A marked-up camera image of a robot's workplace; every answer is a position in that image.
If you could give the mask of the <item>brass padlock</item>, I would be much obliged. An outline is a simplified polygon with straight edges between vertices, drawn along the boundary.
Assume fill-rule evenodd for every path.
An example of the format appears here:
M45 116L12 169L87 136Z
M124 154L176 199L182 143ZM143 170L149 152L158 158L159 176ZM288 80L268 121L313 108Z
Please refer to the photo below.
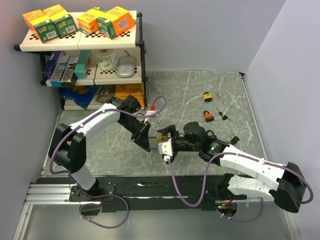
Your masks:
M157 144L160 142L166 142L168 141L169 137L168 135L162 135L162 134L156 134L155 136L150 136L150 141L155 141Z

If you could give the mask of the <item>orange padlock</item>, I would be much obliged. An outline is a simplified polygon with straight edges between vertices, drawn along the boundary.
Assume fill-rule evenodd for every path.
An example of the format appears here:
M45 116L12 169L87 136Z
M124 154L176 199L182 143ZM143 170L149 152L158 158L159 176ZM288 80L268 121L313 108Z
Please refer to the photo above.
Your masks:
M207 123L215 120L214 116L207 110L203 112L203 117Z

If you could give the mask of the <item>yellow padlock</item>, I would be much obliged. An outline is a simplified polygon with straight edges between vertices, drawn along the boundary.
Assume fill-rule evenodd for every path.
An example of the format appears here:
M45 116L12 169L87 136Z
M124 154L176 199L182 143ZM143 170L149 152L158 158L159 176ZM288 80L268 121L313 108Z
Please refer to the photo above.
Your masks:
M213 100L213 96L207 91L203 93L203 98L206 103L211 102Z

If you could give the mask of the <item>black padlock key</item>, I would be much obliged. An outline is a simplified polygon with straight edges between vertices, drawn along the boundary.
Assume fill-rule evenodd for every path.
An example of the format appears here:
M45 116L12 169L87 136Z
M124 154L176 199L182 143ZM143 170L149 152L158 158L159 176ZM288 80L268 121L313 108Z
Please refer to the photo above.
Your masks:
M230 138L227 139L225 138L225 140L230 144L230 145L236 145L239 141L240 138L236 135L232 135L231 133L229 134Z

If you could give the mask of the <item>black padlock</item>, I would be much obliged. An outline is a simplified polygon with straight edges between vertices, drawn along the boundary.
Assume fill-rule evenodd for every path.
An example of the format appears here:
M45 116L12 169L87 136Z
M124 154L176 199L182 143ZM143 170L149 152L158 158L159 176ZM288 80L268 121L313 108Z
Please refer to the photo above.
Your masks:
M214 133L212 130L207 130L207 131L206 131L206 135L207 135L207 137L208 137L209 139L216 139L216 138L217 138L216 135L215 135L215 133Z

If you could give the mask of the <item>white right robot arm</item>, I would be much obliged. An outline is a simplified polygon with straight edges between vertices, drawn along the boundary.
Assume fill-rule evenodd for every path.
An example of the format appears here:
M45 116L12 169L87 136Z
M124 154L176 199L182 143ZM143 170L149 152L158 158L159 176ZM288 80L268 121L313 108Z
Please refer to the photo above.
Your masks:
M273 200L281 209L298 213L307 183L298 165L286 165L258 158L236 148L229 141L217 138L212 130L205 130L198 122L187 123L180 133L175 125L157 130L163 139L158 152L171 164L179 152L197 152L208 164L230 168L245 174L233 175L218 187L223 199L244 195L248 198Z

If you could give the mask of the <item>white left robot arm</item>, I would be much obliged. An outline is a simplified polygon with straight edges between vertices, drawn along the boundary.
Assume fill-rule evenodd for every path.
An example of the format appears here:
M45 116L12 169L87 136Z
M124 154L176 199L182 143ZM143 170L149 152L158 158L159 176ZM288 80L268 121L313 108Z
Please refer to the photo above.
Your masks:
M63 167L66 173L82 188L81 195L87 201L100 194L99 180L86 166L87 143L104 128L119 123L131 133L131 140L146 152L150 152L150 123L142 122L134 115L141 105L129 95L124 100L110 98L100 109L86 118L66 125L59 124L53 135L48 156L50 164Z

